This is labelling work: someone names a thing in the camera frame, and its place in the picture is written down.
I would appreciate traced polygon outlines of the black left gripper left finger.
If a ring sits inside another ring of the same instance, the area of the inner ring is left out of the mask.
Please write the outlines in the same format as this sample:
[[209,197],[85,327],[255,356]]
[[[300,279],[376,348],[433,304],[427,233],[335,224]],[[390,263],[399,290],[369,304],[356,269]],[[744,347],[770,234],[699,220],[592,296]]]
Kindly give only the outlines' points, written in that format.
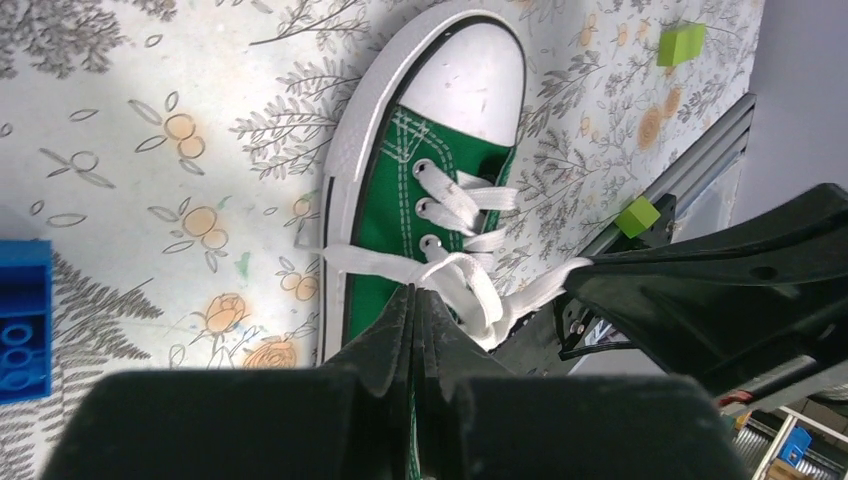
[[98,381],[47,479],[409,479],[414,290],[316,368],[145,370]]

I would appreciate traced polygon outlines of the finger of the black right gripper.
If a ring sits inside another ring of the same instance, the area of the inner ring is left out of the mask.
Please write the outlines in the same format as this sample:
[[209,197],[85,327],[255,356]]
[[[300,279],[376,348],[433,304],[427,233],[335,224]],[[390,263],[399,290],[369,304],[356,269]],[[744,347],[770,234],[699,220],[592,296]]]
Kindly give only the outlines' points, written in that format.
[[565,290],[664,371],[773,392],[847,359],[847,194],[819,184],[731,228],[599,255]]

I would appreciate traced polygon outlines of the green canvas sneaker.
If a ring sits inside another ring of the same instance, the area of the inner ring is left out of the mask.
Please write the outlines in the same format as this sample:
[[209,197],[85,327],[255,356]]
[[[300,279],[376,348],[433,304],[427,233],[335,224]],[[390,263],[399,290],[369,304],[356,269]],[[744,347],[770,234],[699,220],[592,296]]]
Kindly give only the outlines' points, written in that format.
[[552,473],[529,406],[552,400],[491,356],[590,265],[508,295],[493,280],[525,83],[514,28],[452,2],[401,28],[350,98],[325,165],[319,365],[297,378],[326,478]]

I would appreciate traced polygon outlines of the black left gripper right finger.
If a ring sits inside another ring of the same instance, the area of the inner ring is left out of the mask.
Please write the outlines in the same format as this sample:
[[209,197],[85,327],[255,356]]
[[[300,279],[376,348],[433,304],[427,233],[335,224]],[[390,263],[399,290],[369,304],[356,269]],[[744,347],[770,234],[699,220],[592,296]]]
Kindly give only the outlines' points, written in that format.
[[726,426],[693,381],[509,372],[418,290],[420,470],[435,479],[743,479]]

